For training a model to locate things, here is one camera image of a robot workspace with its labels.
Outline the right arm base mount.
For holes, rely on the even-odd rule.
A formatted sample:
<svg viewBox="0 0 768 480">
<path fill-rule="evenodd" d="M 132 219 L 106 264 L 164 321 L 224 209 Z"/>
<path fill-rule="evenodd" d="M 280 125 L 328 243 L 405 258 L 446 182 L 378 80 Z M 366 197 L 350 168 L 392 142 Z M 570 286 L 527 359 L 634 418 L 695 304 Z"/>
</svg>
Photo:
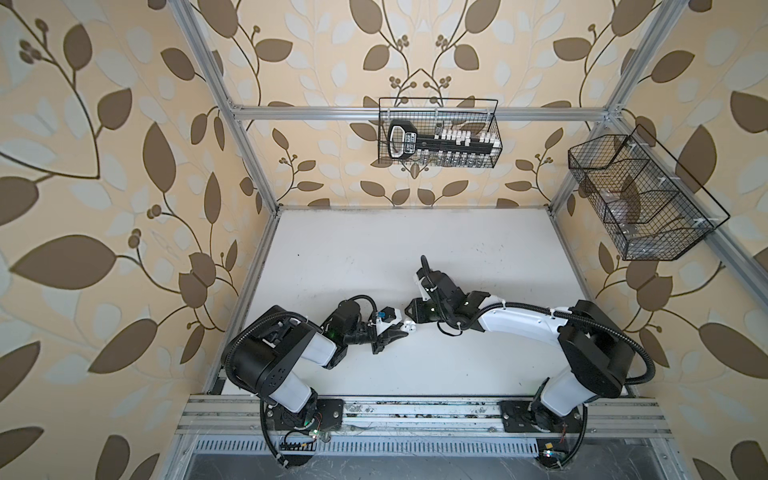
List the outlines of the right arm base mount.
<svg viewBox="0 0 768 480">
<path fill-rule="evenodd" d="M 535 460 L 546 470 L 568 467 L 587 433 L 588 406 L 581 405 L 560 417 L 532 401 L 506 400 L 499 403 L 506 433 L 538 434 Z"/>
</svg>

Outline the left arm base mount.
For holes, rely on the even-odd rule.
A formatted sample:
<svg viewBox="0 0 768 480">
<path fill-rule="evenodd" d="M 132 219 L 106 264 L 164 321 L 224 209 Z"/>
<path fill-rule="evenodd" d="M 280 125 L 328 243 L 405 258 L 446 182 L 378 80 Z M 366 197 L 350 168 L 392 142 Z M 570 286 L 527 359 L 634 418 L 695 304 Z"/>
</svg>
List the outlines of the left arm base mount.
<svg viewBox="0 0 768 480">
<path fill-rule="evenodd" d="M 259 422 L 266 448 L 277 463 L 290 469 L 306 464 L 316 452 L 319 440 L 341 428 L 345 402 L 339 398 L 311 397 L 299 413 L 265 401 L 259 404 Z"/>
</svg>

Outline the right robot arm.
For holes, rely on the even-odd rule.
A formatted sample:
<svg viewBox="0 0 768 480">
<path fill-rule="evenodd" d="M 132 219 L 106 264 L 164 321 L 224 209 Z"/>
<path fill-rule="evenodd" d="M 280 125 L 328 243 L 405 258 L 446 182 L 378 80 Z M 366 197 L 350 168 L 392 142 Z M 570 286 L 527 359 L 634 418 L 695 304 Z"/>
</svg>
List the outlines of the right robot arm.
<svg viewBox="0 0 768 480">
<path fill-rule="evenodd" d="M 591 301 L 549 308 L 507 302 L 485 291 L 466 293 L 446 273 L 432 269 L 426 256 L 420 262 L 415 278 L 421 296 L 406 307 L 415 323 L 434 323 L 453 337 L 470 330 L 505 333 L 561 349 L 567 367 L 540 385 L 529 407 L 532 416 L 560 420 L 656 375 L 650 353 Z"/>
</svg>

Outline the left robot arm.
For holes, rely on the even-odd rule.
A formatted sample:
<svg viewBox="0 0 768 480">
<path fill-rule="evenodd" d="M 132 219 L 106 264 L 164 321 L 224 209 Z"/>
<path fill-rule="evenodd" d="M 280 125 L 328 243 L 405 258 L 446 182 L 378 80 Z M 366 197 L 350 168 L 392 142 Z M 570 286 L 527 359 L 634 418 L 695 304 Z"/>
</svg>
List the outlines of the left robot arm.
<svg viewBox="0 0 768 480">
<path fill-rule="evenodd" d="M 317 415 L 317 392 L 294 373 L 299 361 L 332 369 L 351 345 L 369 345 L 379 354 L 415 330 L 401 310 L 380 309 L 368 295 L 341 301 L 320 325 L 275 305 L 228 343 L 222 367 L 239 389 L 307 423 Z"/>
</svg>

